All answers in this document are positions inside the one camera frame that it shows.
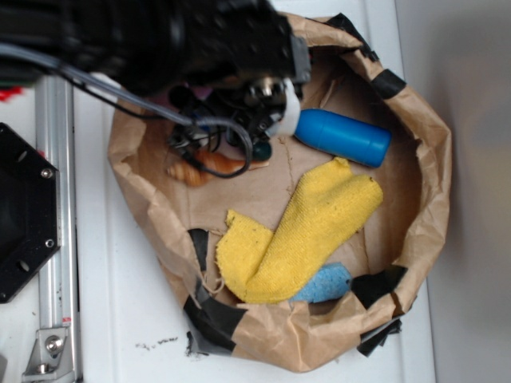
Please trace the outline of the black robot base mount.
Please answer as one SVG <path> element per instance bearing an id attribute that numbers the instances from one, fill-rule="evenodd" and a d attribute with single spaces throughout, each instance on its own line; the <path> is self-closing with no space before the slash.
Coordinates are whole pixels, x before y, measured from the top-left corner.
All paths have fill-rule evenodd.
<path id="1" fill-rule="evenodd" d="M 1 124 L 1 303 L 10 302 L 59 249 L 58 170 Z"/>

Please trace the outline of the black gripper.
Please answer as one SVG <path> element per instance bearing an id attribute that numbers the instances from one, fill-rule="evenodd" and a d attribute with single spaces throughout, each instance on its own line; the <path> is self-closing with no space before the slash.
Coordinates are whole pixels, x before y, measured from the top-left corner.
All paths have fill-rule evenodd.
<path id="1" fill-rule="evenodd" d="M 182 1 L 186 64 L 168 92 L 185 116 L 234 120 L 254 143 L 293 136 L 302 87 L 311 78 L 307 44 L 267 1 Z"/>

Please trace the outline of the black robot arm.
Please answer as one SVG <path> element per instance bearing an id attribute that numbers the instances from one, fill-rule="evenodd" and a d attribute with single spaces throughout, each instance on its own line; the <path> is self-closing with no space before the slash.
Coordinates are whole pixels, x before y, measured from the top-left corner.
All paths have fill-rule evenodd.
<path id="1" fill-rule="evenodd" d="M 136 97 L 169 91 L 169 140 L 194 160 L 226 132 L 246 155 L 269 137 L 311 76 L 307 45 L 267 1 L 4 1 L 1 87 L 92 73 Z"/>

